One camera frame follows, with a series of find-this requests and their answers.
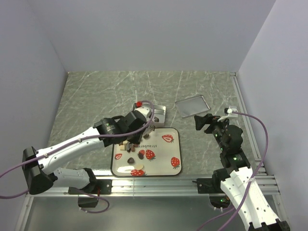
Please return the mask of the white oval chocolate front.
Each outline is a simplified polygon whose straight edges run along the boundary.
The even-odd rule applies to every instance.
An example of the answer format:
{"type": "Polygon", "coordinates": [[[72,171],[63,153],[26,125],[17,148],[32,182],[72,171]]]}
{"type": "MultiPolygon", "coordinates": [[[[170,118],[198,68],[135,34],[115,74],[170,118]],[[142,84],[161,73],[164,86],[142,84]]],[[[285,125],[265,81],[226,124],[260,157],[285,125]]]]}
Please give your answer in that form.
{"type": "Polygon", "coordinates": [[[134,168],[135,168],[136,170],[142,170],[142,169],[144,168],[144,165],[138,164],[138,165],[135,165],[134,168]]]}

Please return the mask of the metal serving tongs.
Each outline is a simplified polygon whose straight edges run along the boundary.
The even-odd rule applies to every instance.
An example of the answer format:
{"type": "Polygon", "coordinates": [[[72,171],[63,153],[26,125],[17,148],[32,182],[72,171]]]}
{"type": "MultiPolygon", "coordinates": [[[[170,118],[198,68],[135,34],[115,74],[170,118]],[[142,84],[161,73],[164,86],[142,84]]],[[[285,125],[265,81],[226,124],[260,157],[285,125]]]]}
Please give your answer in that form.
{"type": "Polygon", "coordinates": [[[145,128],[141,132],[138,132],[132,136],[129,136],[127,139],[128,144],[126,145],[128,152],[134,152],[135,148],[140,145],[142,140],[148,139],[150,136],[150,133],[155,130],[154,125],[150,125],[149,127],[145,128]]]}

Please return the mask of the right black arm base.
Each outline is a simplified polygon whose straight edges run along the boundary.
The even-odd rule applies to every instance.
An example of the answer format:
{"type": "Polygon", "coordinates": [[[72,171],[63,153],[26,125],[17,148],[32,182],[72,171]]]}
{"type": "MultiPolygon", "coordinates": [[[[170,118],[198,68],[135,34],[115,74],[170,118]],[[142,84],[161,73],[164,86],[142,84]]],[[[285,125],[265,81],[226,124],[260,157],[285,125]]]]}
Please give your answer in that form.
{"type": "Polygon", "coordinates": [[[230,200],[226,194],[219,188],[219,186],[212,180],[212,178],[197,178],[193,181],[197,186],[198,194],[208,194],[209,204],[214,209],[221,211],[230,208],[230,200]]]}

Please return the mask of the silver tin lid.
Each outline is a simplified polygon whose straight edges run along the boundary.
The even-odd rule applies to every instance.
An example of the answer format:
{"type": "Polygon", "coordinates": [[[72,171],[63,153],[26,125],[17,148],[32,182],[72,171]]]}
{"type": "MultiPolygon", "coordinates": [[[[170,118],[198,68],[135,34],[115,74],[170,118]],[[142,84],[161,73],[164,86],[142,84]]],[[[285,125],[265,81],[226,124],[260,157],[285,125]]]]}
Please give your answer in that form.
{"type": "Polygon", "coordinates": [[[184,100],[176,101],[175,106],[182,118],[191,117],[210,110],[210,106],[205,101],[203,95],[195,95],[184,100]]]}

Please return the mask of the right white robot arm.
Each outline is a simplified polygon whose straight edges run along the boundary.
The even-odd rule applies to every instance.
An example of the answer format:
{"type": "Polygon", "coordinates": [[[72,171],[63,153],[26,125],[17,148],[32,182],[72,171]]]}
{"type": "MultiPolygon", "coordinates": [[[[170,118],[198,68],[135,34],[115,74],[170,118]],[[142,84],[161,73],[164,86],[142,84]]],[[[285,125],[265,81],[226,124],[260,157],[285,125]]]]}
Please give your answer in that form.
{"type": "Polygon", "coordinates": [[[207,126],[204,132],[214,136],[221,150],[223,168],[213,172],[212,188],[226,194],[235,209],[229,220],[239,215],[247,231],[290,230],[287,221],[278,217],[261,191],[255,170],[242,150],[243,130],[230,124],[230,115],[194,116],[196,130],[207,126]]]}

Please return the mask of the dark heart chocolate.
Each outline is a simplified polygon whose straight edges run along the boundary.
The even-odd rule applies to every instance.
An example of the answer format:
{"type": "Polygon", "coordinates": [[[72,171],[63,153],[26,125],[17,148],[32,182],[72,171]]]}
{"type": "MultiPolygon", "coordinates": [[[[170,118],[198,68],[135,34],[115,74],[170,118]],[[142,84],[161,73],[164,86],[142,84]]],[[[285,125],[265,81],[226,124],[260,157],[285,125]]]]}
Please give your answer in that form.
{"type": "Polygon", "coordinates": [[[132,165],[134,163],[135,163],[134,158],[131,157],[131,158],[128,159],[128,164],[132,165]]]}

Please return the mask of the silver rectangular tin box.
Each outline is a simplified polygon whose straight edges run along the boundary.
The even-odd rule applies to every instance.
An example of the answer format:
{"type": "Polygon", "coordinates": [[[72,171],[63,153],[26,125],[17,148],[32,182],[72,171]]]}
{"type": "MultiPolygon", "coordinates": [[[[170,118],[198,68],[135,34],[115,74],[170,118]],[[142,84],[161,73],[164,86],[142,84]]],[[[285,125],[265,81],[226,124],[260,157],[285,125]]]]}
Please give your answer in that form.
{"type": "Polygon", "coordinates": [[[166,107],[162,105],[153,105],[154,107],[154,117],[159,118],[159,122],[154,121],[154,117],[151,120],[150,125],[154,125],[157,128],[162,128],[165,126],[165,118],[166,118],[166,107]]]}

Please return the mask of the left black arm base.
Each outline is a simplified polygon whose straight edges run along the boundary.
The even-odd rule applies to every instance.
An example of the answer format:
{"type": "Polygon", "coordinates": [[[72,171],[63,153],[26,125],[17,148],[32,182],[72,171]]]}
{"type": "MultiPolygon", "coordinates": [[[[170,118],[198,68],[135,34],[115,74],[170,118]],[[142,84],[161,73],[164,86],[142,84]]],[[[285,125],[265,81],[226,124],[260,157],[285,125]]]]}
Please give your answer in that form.
{"type": "Polygon", "coordinates": [[[110,195],[112,190],[112,180],[103,179],[97,180],[94,186],[90,186],[89,189],[77,189],[74,187],[69,187],[69,195],[78,195],[77,204],[79,210],[84,211],[89,214],[99,214],[106,212],[110,207],[110,202],[105,199],[104,195],[110,195]],[[94,211],[100,201],[105,202],[106,207],[103,210],[94,211]]]}

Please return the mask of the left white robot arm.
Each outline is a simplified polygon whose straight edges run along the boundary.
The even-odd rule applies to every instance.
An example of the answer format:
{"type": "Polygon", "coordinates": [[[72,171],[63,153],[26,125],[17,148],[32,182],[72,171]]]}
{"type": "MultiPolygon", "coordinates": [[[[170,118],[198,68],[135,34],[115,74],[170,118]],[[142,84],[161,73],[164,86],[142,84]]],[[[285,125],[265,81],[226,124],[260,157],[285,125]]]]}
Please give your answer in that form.
{"type": "Polygon", "coordinates": [[[22,167],[31,195],[43,193],[53,186],[71,187],[92,193],[98,180],[90,168],[64,169],[62,165],[97,149],[129,141],[139,144],[154,114],[149,109],[137,108],[126,116],[104,118],[86,131],[58,145],[23,151],[22,167]]]}

